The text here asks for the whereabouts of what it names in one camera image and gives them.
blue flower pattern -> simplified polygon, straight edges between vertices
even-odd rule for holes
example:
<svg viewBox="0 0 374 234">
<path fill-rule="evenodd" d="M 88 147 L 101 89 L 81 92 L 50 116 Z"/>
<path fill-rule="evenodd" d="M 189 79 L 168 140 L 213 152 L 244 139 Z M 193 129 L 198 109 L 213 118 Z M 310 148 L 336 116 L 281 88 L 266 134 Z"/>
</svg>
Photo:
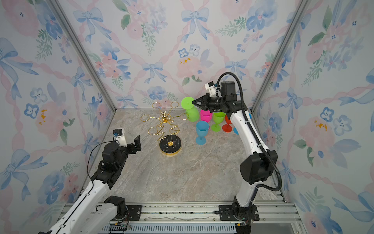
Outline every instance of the blue flower pattern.
<svg viewBox="0 0 374 234">
<path fill-rule="evenodd" d="M 331 122 L 332 116 L 334 114 L 334 110 L 329 109 L 328 107 L 325 107 L 322 113 L 319 115 L 324 121 Z"/>
<path fill-rule="evenodd" d="M 37 4 L 36 10 L 38 12 L 38 20 L 46 27 L 48 34 L 55 40 L 57 40 L 57 37 L 61 38 L 62 28 L 47 3 L 42 1 Z"/>
<path fill-rule="evenodd" d="M 345 115 L 341 115 L 339 119 L 334 119 L 333 125 L 335 134 L 341 136 L 344 132 L 352 131 L 351 123 L 352 120 Z"/>
<path fill-rule="evenodd" d="M 24 111 L 24 114 L 26 116 L 30 116 L 32 119 L 35 119 L 36 118 L 36 115 L 38 114 L 39 112 L 39 107 L 38 105 L 31 105 L 30 103 L 27 103 L 26 104 L 26 109 Z"/>
<path fill-rule="evenodd" d="M 43 181 L 42 186 L 38 190 L 39 204 L 53 204 L 64 188 L 65 175 L 62 171 L 54 171 L 50 173 Z"/>
<path fill-rule="evenodd" d="M 200 47 L 197 44 L 190 45 L 190 54 L 199 56 Z"/>
<path fill-rule="evenodd" d="M 280 134 L 282 130 L 282 118 L 279 116 L 278 112 L 273 112 L 272 116 L 269 118 L 269 125 L 272 128 L 272 132 L 275 134 Z"/>
<path fill-rule="evenodd" d="M 188 52 L 187 52 L 186 48 L 178 50 L 178 53 L 179 53 L 180 58 L 184 58 L 184 57 L 188 56 Z"/>
<path fill-rule="evenodd" d="M 274 0 L 264 0 L 255 4 L 248 11 L 246 26 L 248 30 L 262 30 L 277 18 L 278 5 Z"/>
<path fill-rule="evenodd" d="M 39 104 L 40 102 L 46 102 L 48 100 L 48 97 L 43 93 L 42 88 L 33 88 L 30 92 L 30 97 L 34 99 L 34 102 L 36 104 Z"/>
<path fill-rule="evenodd" d="M 299 196 L 302 204 L 298 200 L 295 200 L 295 204 L 303 212 L 311 212 L 308 200 L 301 193 L 299 193 Z M 315 206 L 314 213 L 316 217 L 321 221 L 328 234 L 333 234 L 333 230 L 338 234 L 343 234 L 340 225 L 336 221 L 331 219 L 331 209 L 328 206 L 318 204 Z"/>
<path fill-rule="evenodd" d="M 168 93 L 161 86 L 150 87 L 148 89 L 149 98 L 152 100 L 162 100 L 167 97 Z"/>
<path fill-rule="evenodd" d="M 366 81 L 369 83 L 374 84 L 374 68 L 368 73 L 366 76 Z M 364 96 L 362 96 L 359 99 L 354 99 L 353 97 L 341 97 L 339 98 L 341 102 L 340 106 L 352 103 L 352 102 L 357 102 L 359 104 L 368 104 L 372 101 L 374 101 L 374 89 L 370 90 L 367 92 Z M 370 131 L 374 131 L 374 112 L 371 115 L 371 121 L 370 121 Z"/>
<path fill-rule="evenodd" d="M 106 41 L 105 43 L 100 43 L 101 51 L 104 53 L 105 56 L 108 56 L 109 54 L 112 55 L 112 59 L 117 60 L 118 57 L 116 53 L 119 52 L 118 47 L 112 47 L 112 45 Z"/>
<path fill-rule="evenodd" d="M 330 71 L 331 68 L 336 68 L 336 64 L 341 62 L 340 56 L 338 55 L 338 52 L 334 54 L 334 56 L 330 55 L 330 58 L 328 60 L 328 63 L 325 63 L 325 67 L 327 67 L 327 71 Z"/>
</svg>

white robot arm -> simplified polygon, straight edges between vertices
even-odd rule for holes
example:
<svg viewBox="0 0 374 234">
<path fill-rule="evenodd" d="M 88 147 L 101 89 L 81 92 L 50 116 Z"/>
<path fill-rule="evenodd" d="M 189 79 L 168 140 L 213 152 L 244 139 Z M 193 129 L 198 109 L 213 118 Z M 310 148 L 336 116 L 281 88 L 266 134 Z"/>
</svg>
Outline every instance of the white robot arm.
<svg viewBox="0 0 374 234">
<path fill-rule="evenodd" d="M 134 139 L 135 144 L 127 144 L 124 133 L 123 128 L 113 130 L 113 141 L 105 145 L 102 152 L 103 160 L 90 178 L 92 183 L 88 184 L 70 210 L 47 233 L 39 232 L 39 234 L 96 234 L 112 219 L 123 220 L 128 216 L 129 210 L 125 199 L 110 196 L 105 200 L 104 205 L 97 208 L 98 212 L 90 217 L 97 203 L 121 175 L 128 155 L 141 150 L 140 136 Z"/>
<path fill-rule="evenodd" d="M 237 100 L 235 83 L 233 81 L 220 80 L 225 75 L 233 76 L 240 90 L 240 100 Z M 236 127 L 239 136 L 244 144 L 245 152 L 248 158 L 240 165 L 240 173 L 243 181 L 239 192 L 234 197 L 233 215 L 237 220 L 246 221 L 243 225 L 250 225 L 249 214 L 253 209 L 252 202 L 260 187 L 272 191 L 279 191 L 282 187 L 282 178 L 275 163 L 278 155 L 275 151 L 270 151 L 264 144 L 258 132 L 254 128 L 251 115 L 243 101 L 242 87 L 239 79 L 231 72 L 223 73 L 217 81 L 217 84 L 210 82 L 205 85 L 207 93 L 192 101 L 192 103 L 210 112 L 224 112 Z M 275 188 L 264 185 L 263 182 L 276 173 L 278 185 Z"/>
</svg>

gold metal rack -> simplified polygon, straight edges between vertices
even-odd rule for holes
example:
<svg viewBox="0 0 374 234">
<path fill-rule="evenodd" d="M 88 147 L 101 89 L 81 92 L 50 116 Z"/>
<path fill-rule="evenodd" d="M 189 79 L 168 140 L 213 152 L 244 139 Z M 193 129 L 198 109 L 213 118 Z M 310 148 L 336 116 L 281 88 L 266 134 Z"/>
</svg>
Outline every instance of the gold metal rack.
<svg viewBox="0 0 374 234">
<path fill-rule="evenodd" d="M 161 104 L 158 103 L 158 102 L 155 102 L 155 103 L 152 104 L 152 108 L 158 109 L 160 111 L 160 116 L 158 118 L 157 117 L 152 117 L 152 116 L 149 116 L 149 115 L 142 115 L 140 117 L 140 120 L 142 122 L 147 122 L 149 119 L 158 119 L 160 121 L 160 124 L 157 124 L 156 127 L 150 127 L 148 129 L 148 134 L 150 134 L 151 136 L 161 135 L 157 139 L 157 141 L 164 139 L 166 137 L 166 136 L 163 136 L 164 133 L 165 133 L 165 131 L 162 131 L 162 130 L 164 128 L 164 124 L 165 123 L 168 123 L 170 125 L 170 128 L 169 128 L 170 135 L 176 135 L 176 134 L 178 134 L 179 131 L 180 131 L 180 129 L 179 129 L 178 124 L 174 123 L 173 118 L 180 117 L 182 120 L 187 120 L 190 116 L 187 113 L 183 112 L 180 115 L 171 117 L 171 115 L 170 115 L 171 110 L 173 108 L 177 108 L 179 106 L 179 102 L 177 102 L 177 101 L 174 101 L 174 102 L 170 103 L 171 108 L 170 108 L 169 112 L 167 112 L 167 111 L 164 111 L 164 112 L 161 111 L 161 108 L 158 108 L 157 106 L 153 106 L 155 104 L 158 104 L 158 106 L 161 106 Z"/>
</svg>

marble surface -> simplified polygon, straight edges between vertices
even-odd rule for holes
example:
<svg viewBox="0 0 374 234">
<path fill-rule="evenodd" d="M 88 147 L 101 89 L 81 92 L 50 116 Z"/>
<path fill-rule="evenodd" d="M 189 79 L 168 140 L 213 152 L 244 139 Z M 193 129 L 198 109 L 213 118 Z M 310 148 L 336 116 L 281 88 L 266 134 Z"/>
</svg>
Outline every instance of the marble surface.
<svg viewBox="0 0 374 234">
<path fill-rule="evenodd" d="M 175 116 L 183 110 L 172 110 Z M 158 119 L 141 122 L 140 116 L 158 117 L 157 109 L 119 109 L 114 115 L 104 141 L 112 139 L 112 130 L 124 128 L 126 141 L 133 142 L 141 136 L 142 150 L 130 154 L 122 174 L 103 201 L 110 195 L 124 197 L 130 202 L 147 201 L 232 201 L 240 188 L 242 177 L 239 165 L 247 157 L 243 143 L 233 131 L 216 133 L 209 130 L 205 145 L 195 142 L 196 122 L 177 119 L 182 149 L 173 157 L 167 157 L 159 149 L 157 136 L 150 136 L 148 129 L 159 123 Z M 92 176 L 102 160 L 99 154 L 90 172 Z M 267 184 L 274 186 L 271 178 Z M 260 188 L 257 200 L 277 199 L 270 191 Z"/>
</svg>

blue bow pattern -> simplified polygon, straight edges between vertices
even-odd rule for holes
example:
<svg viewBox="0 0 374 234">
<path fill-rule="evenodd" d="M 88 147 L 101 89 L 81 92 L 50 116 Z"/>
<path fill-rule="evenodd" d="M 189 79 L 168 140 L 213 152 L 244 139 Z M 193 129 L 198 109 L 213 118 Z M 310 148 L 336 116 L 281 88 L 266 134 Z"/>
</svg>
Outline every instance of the blue bow pattern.
<svg viewBox="0 0 374 234">
<path fill-rule="evenodd" d="M 14 46 L 8 41 L 6 38 L 0 38 L 0 66 L 4 69 L 4 71 L 12 78 L 14 84 L 12 86 L 12 99 L 16 100 L 16 96 L 22 98 L 21 94 L 19 93 L 17 82 L 18 82 L 18 75 L 16 71 L 10 66 L 14 66 L 24 72 L 39 75 L 38 73 L 34 72 L 30 68 L 33 66 L 33 63 L 19 63 L 13 60 L 10 60 L 11 57 L 18 56 L 18 52 L 14 48 Z"/>
<path fill-rule="evenodd" d="M 294 174 L 291 173 L 291 170 L 288 167 L 288 162 L 285 158 L 282 160 L 282 166 L 284 169 L 281 170 L 279 173 L 285 176 L 283 179 L 283 189 L 287 189 L 289 191 L 288 182 L 290 184 L 296 183 L 296 177 L 294 176 Z"/>
<path fill-rule="evenodd" d="M 366 81 L 374 84 L 374 68 L 366 76 Z M 341 97 L 339 98 L 339 100 L 342 101 L 340 104 L 341 106 L 348 104 L 348 103 L 352 103 L 352 102 L 358 102 L 360 104 L 368 104 L 374 101 L 374 89 L 370 90 L 369 92 L 367 92 L 364 96 L 362 96 L 359 99 L 354 99 L 353 97 Z M 374 131 L 374 112 L 371 115 L 370 131 L 371 132 Z"/>
<path fill-rule="evenodd" d="M 88 86 L 92 86 L 92 84 L 90 83 L 91 79 L 87 79 L 87 80 L 82 79 L 82 77 L 84 77 L 84 76 L 85 76 L 85 74 L 83 72 L 83 69 L 81 67 L 78 67 L 77 74 L 75 74 L 75 76 L 73 76 L 71 78 L 71 84 L 74 87 L 76 87 L 79 84 L 79 86 L 82 88 L 82 101 L 86 100 L 86 97 L 85 97 L 85 86 L 83 85 L 83 83 L 85 83 Z"/>
<path fill-rule="evenodd" d="M 39 159 L 33 161 L 32 163 L 22 165 L 24 162 L 26 162 L 30 158 L 30 154 L 27 153 L 23 149 L 17 149 L 14 151 L 12 155 L 12 163 L 9 164 L 5 171 L 0 173 L 0 184 L 1 189 L 5 189 L 12 179 L 12 176 L 21 181 L 25 186 L 22 189 L 21 197 L 22 200 L 25 200 L 25 197 L 27 195 L 31 195 L 30 191 L 27 188 L 27 182 L 28 182 L 28 175 L 22 171 L 15 171 L 17 170 L 29 170 L 29 169 L 36 169 L 39 167 L 42 167 L 44 165 L 47 165 L 47 162 L 42 162 L 43 156 L 41 156 Z"/>
<path fill-rule="evenodd" d="M 138 106 L 138 105 L 132 103 L 132 101 L 134 101 L 134 98 L 131 95 L 127 95 L 125 97 L 116 97 L 116 100 L 123 102 L 123 107 L 121 107 L 121 108 L 125 108 L 128 105 L 130 105 L 134 108 L 137 108 L 137 106 Z"/>
<path fill-rule="evenodd" d="M 151 81 L 152 78 L 154 78 L 154 73 L 156 72 L 157 76 L 163 80 L 164 82 L 166 82 L 166 80 L 164 79 L 166 76 L 165 75 L 162 75 L 161 73 L 159 73 L 157 70 L 159 71 L 162 71 L 163 70 L 163 64 L 162 62 L 157 62 L 155 64 L 149 64 L 149 63 L 145 63 L 141 66 L 143 68 L 144 71 L 148 71 L 150 72 L 151 76 L 146 79 L 144 81 L 144 83 L 148 83 Z"/>
<path fill-rule="evenodd" d="M 292 119 L 294 118 L 294 111 L 293 111 L 294 106 L 295 106 L 296 109 L 298 109 L 300 106 L 302 106 L 303 105 L 303 99 L 301 97 L 296 96 L 293 88 L 288 89 L 287 96 L 290 97 L 288 102 L 286 102 L 286 104 L 278 103 L 278 105 L 279 105 L 278 108 L 281 108 L 282 106 L 288 107 L 288 106 L 291 105 L 290 108 L 289 108 L 289 112 L 288 112 L 288 122 L 289 122 L 290 118 L 292 118 Z"/>
<path fill-rule="evenodd" d="M 86 140 L 86 142 L 84 143 L 84 145 L 83 145 L 83 147 L 82 147 L 82 150 L 81 150 L 81 152 L 83 153 L 83 154 L 85 154 L 86 152 L 87 152 L 87 150 L 89 151 L 89 152 L 92 152 L 92 146 L 93 145 L 97 145 L 99 142 L 97 141 L 97 137 L 94 139 L 94 140 L 92 140 L 93 139 L 93 135 L 92 135 L 92 133 L 90 133 L 90 132 L 88 132 L 87 133 L 87 140 Z"/>
<path fill-rule="evenodd" d="M 234 73 L 235 70 L 236 70 L 237 76 L 241 80 L 243 80 L 242 76 L 245 76 L 245 74 L 242 71 L 240 71 L 239 68 L 245 68 L 245 66 L 247 66 L 247 62 L 248 62 L 248 60 L 246 60 L 246 59 L 243 59 L 240 62 L 228 61 L 227 63 L 225 63 L 225 68 L 231 68 L 230 72 L 232 72 L 232 73 Z"/>
<path fill-rule="evenodd" d="M 95 21 L 98 21 L 98 22 L 103 22 L 104 21 L 102 19 L 101 11 L 98 8 L 94 7 L 94 8 L 92 8 L 91 11 L 86 11 L 86 12 L 76 10 L 76 11 L 73 12 L 73 14 L 74 14 L 74 17 L 77 19 L 77 21 L 80 22 L 80 23 L 83 23 L 87 20 L 87 25 L 88 25 L 88 28 L 90 29 L 90 34 L 88 34 L 86 36 L 86 39 L 85 39 L 86 42 L 91 43 L 91 37 L 92 37 L 92 35 L 95 34 L 94 25 L 104 36 L 106 36 L 107 38 L 112 40 L 112 38 L 108 35 L 112 31 L 101 27 L 97 22 L 95 22 Z"/>
<path fill-rule="evenodd" d="M 197 25 L 197 28 L 199 29 L 201 35 L 206 40 L 208 40 L 207 37 L 206 37 L 206 34 L 210 33 L 210 31 L 208 29 L 204 28 L 199 21 L 199 20 L 201 20 L 203 22 L 206 22 L 206 21 L 208 21 L 208 17 L 209 17 L 209 9 L 206 8 L 206 7 L 204 7 L 200 11 L 194 11 L 194 12 L 192 12 L 190 10 L 182 11 L 182 21 L 183 22 L 188 22 L 188 21 L 191 20 L 191 25 L 190 25 L 190 32 L 182 37 L 181 42 L 186 43 L 188 36 L 195 32 L 196 25 Z"/>
</svg>

